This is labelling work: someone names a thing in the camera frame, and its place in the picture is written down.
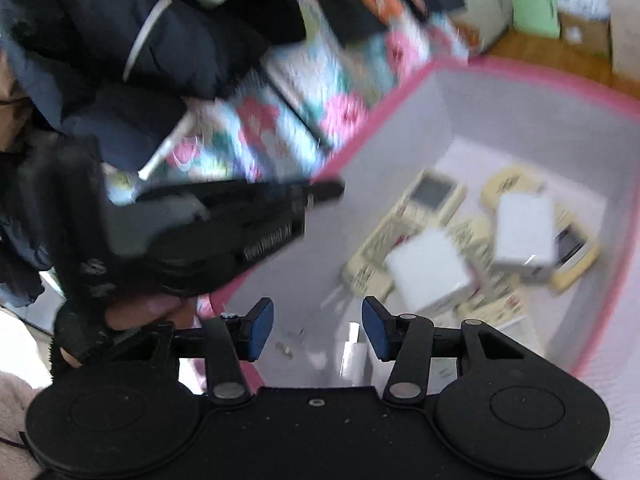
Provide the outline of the person's hand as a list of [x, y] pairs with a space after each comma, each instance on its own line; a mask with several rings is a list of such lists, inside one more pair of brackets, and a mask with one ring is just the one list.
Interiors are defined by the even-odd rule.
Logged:
[[198, 300], [168, 295], [137, 296], [117, 300], [105, 311], [106, 325], [112, 330], [132, 330], [153, 323], [172, 323], [191, 328]]

